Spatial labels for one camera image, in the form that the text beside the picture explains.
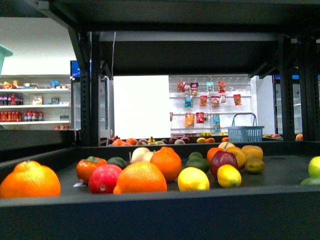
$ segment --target yellow fruit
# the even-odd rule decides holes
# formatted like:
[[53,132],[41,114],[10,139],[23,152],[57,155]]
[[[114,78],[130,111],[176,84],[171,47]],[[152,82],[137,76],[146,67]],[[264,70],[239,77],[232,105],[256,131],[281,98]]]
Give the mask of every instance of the yellow fruit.
[[255,155],[260,160],[264,157],[264,151],[261,147],[255,145],[245,145],[241,148],[241,150],[248,155]]
[[229,153],[233,153],[235,155],[239,169],[242,169],[245,166],[247,162],[247,155],[241,150],[240,147],[231,146],[231,147],[228,147],[225,151]]
[[229,164],[219,167],[217,172],[218,183],[223,188],[237,188],[240,186],[242,178],[240,172]]
[[320,177],[320,156],[315,156],[311,159],[308,172],[311,178]]
[[180,172],[178,187],[180,191],[209,190],[210,183],[203,171],[190,166]]
[[248,155],[245,163],[245,171],[249,174],[261,174],[266,165],[265,162],[255,155]]

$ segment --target white panel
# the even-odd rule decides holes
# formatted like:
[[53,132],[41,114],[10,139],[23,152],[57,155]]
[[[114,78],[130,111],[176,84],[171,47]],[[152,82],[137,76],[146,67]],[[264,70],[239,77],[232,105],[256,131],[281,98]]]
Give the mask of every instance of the white panel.
[[170,136],[169,76],[115,76],[113,91],[115,135]]

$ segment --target product box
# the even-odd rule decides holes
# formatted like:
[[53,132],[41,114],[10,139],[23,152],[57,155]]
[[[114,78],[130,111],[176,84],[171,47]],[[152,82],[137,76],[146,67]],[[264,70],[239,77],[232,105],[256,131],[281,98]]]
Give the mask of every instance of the product box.
[[34,96],[32,98],[32,105],[42,105],[44,102],[43,96]]

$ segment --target lemon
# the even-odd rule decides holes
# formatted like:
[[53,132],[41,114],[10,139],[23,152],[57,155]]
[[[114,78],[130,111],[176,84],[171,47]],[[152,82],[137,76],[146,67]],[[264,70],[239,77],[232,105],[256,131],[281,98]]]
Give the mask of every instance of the lemon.
[[237,188],[241,184],[241,174],[229,164],[219,167],[217,172],[218,183],[223,188]]
[[180,191],[209,190],[210,183],[203,171],[190,166],[180,172],[178,187]]
[[311,159],[308,172],[311,178],[320,177],[320,156],[315,156]]

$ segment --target shelf post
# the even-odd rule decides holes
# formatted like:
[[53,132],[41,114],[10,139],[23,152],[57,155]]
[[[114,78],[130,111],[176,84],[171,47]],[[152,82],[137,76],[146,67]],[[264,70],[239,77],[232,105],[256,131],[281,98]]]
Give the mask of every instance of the shelf post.
[[295,116],[292,66],[288,64],[291,52],[291,39],[284,34],[279,35],[279,68],[281,87],[282,134],[283,141],[295,140]]
[[304,35],[299,42],[299,79],[303,140],[320,140],[320,103],[316,39]]
[[100,35],[98,32],[91,34],[91,135],[90,146],[98,147],[100,145]]

